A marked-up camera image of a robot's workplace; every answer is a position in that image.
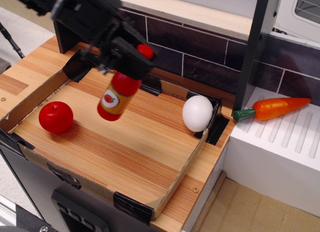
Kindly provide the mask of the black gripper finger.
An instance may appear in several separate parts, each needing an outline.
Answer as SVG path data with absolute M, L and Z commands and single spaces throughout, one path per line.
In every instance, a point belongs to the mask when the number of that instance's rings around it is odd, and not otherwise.
M 130 24 L 120 23 L 108 44 L 108 67 L 132 79 L 141 80 L 154 67 L 157 53 Z
M 80 45 L 82 45 L 80 49 L 80 73 L 85 76 L 92 68 L 97 69 L 98 72 L 101 72 L 103 75 L 107 73 L 112 73 L 112 69 L 107 68 L 102 64 L 101 50 L 85 41 L 84 39 L 80 40 Z

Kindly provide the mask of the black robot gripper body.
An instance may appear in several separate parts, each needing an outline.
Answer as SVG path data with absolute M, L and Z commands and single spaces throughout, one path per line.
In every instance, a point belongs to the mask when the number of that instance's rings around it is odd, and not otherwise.
M 50 13 L 60 46 L 83 41 L 101 45 L 121 34 L 120 0 L 28 0 L 40 15 Z

